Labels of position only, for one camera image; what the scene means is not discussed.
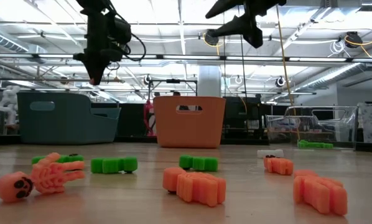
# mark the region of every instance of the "teal storage bin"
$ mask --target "teal storage bin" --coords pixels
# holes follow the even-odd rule
[[[113,142],[121,108],[91,108],[85,95],[18,93],[20,134],[27,144]]]

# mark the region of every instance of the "wooden table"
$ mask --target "wooden table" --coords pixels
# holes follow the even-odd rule
[[[321,215],[308,205],[294,205],[292,177],[265,173],[256,150],[268,146],[221,146],[216,149],[162,149],[156,144],[92,146],[0,146],[0,176],[21,170],[30,173],[30,159],[56,151],[86,159],[86,178],[69,182],[64,194],[0,202],[0,223],[356,223],[372,224],[372,153],[353,151],[285,150],[296,169],[313,169],[345,184],[349,213]],[[227,180],[226,201],[215,208],[185,203],[162,188],[164,168],[177,166],[181,154],[220,159],[214,175]],[[137,156],[134,174],[90,174],[94,157]]]

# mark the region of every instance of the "person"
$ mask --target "person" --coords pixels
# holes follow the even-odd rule
[[[172,96],[180,96],[180,93],[178,91],[174,91]],[[178,110],[189,110],[189,109],[188,109],[188,106],[180,105]]]

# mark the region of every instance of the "skull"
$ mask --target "skull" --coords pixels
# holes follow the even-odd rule
[[[16,202],[28,197],[33,187],[29,176],[23,172],[6,174],[0,178],[0,198],[4,202]]]

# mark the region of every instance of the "orange basket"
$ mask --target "orange basket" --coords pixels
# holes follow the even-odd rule
[[[153,100],[161,147],[217,148],[221,141],[224,98],[159,96]],[[179,110],[188,106],[189,110]]]

